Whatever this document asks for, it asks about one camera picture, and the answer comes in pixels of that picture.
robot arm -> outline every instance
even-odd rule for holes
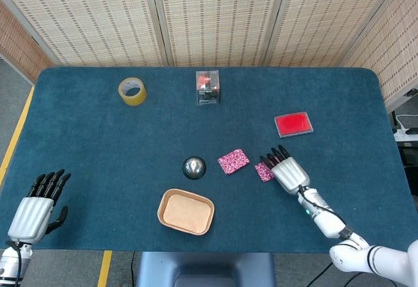
[[[68,207],[63,207],[58,219],[50,223],[52,210],[71,176],[63,173],[61,169],[39,176],[20,202],[8,230],[10,247],[0,259],[0,286],[19,286],[31,261],[32,246],[64,223]]]
[[[261,161],[298,202],[327,238],[343,240],[330,249],[333,264],[341,271],[374,273],[411,287],[418,287],[418,240],[410,245],[408,252],[369,246],[369,244],[346,225],[319,195],[309,188],[310,179],[303,168],[279,145],[280,152],[272,148],[273,154]]]

red card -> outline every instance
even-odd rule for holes
[[[277,116],[274,118],[274,121],[281,138],[291,135],[301,135],[314,130],[306,112]]]
[[[229,175],[249,163],[248,157],[240,148],[222,156],[217,160],[225,174]]]
[[[258,163],[255,166],[255,170],[257,171],[257,174],[259,174],[261,181],[268,182],[269,180],[272,180],[274,178],[272,172],[266,164],[264,163]]]

white cable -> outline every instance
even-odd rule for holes
[[[402,125],[402,122],[399,121],[398,117],[418,117],[418,115],[408,115],[408,114],[403,114],[403,115],[396,115],[395,119],[396,121],[400,124],[401,129],[405,130],[404,125]]]

beige tray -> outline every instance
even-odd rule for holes
[[[209,199],[179,189],[167,190],[159,204],[158,219],[167,226],[193,235],[205,234],[215,207]]]

roll of tape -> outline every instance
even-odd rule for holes
[[[127,95],[128,91],[134,88],[138,88],[139,92],[134,95]],[[120,82],[118,91],[123,101],[130,106],[140,105],[146,99],[144,83],[138,78],[126,78]]]

